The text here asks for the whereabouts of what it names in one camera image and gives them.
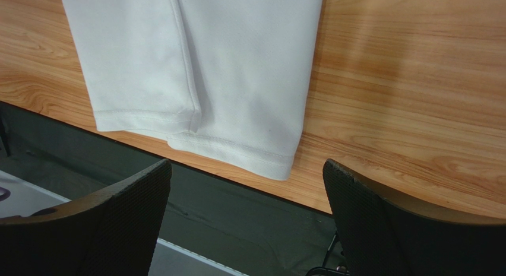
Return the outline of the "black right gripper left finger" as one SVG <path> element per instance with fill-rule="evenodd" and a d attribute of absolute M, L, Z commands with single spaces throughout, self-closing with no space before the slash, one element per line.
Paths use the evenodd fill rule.
<path fill-rule="evenodd" d="M 2 275 L 147 275 L 170 193 L 163 159 L 30 216 L 1 219 Z"/>

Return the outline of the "white t shirt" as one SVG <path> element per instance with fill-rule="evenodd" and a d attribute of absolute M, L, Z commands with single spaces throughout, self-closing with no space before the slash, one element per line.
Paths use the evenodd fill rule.
<path fill-rule="evenodd" d="M 62 0 L 96 129 L 286 180 L 322 0 Z"/>

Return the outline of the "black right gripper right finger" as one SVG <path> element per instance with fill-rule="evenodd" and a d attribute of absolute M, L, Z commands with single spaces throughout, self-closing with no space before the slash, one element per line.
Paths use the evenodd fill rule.
<path fill-rule="evenodd" d="M 504 275 L 505 220 L 423 201 L 329 159 L 325 191 L 351 275 Z"/>

